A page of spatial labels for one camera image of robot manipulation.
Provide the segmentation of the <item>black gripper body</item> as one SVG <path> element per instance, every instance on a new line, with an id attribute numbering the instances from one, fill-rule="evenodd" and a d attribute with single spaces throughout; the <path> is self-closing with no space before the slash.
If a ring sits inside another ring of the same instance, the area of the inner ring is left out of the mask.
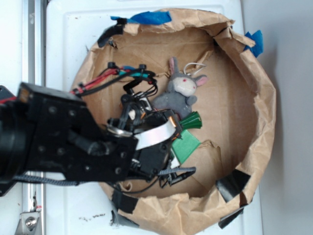
<path id="1" fill-rule="evenodd" d="M 183 131 L 177 113 L 154 110 L 148 99 L 134 94 L 122 95 L 121 106 L 120 117 L 110 118 L 107 124 L 107 153 L 116 161 L 110 167 L 113 178 L 107 184 L 119 188 L 123 181 L 142 180 L 152 186 L 180 171 L 178 161 L 171 169 L 172 143 Z"/>

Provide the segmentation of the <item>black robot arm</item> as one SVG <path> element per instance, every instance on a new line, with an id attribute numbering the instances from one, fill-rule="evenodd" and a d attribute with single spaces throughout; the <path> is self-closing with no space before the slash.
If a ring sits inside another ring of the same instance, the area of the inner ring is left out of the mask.
<path id="1" fill-rule="evenodd" d="M 174 166 L 173 141 L 183 126 L 170 109 L 122 95 L 122 113 L 105 125 L 76 94 L 21 83 L 17 96 L 0 89 L 0 194 L 17 182 L 77 186 L 126 180 L 161 187 L 185 180 L 195 167 Z"/>

